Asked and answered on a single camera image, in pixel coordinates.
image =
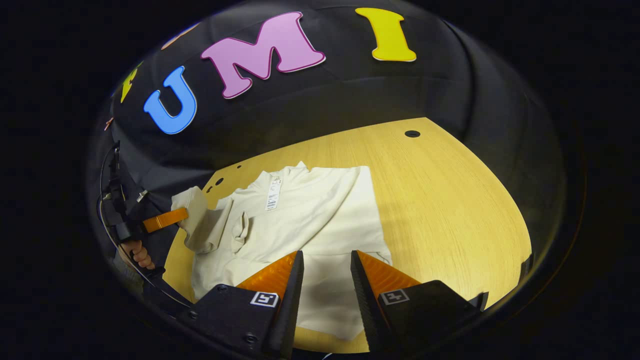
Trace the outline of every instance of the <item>pink letter m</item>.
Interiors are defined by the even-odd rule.
[[[249,90],[251,79],[243,78],[236,66],[263,80],[271,74],[273,49],[278,53],[280,72],[293,72],[317,65],[326,58],[316,51],[300,27],[301,12],[291,12],[265,21],[255,43],[224,38],[206,49],[201,58],[209,58],[218,70],[225,89],[222,96],[231,99]]]

